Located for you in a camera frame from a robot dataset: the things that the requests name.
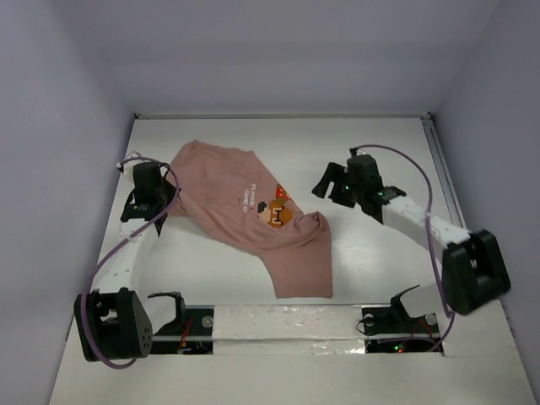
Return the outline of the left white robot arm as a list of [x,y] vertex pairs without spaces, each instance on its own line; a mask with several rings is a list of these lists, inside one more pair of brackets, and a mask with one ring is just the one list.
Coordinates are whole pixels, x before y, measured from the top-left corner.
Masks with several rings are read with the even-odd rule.
[[156,332],[180,332],[187,314],[177,291],[138,296],[149,253],[179,196],[178,178],[168,164],[152,158],[133,155],[117,167],[133,183],[120,238],[100,259],[73,308],[85,359],[122,370],[149,356]]

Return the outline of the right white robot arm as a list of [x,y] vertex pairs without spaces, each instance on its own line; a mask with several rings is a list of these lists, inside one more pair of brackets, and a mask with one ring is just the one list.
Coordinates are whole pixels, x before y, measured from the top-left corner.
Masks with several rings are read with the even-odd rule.
[[344,207],[358,206],[422,246],[435,266],[436,291],[449,313],[467,316],[510,291],[510,277],[492,233],[450,224],[431,214],[431,198],[423,208],[402,189],[384,185],[369,154],[352,156],[346,165],[329,163],[311,193]]

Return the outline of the pink printed t shirt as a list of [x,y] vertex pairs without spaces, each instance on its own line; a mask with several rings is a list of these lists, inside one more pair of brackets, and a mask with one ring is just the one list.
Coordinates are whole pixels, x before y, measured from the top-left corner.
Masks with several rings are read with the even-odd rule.
[[254,152],[191,141],[170,168],[181,187],[170,214],[259,257],[277,298],[333,296],[327,218],[304,213]]

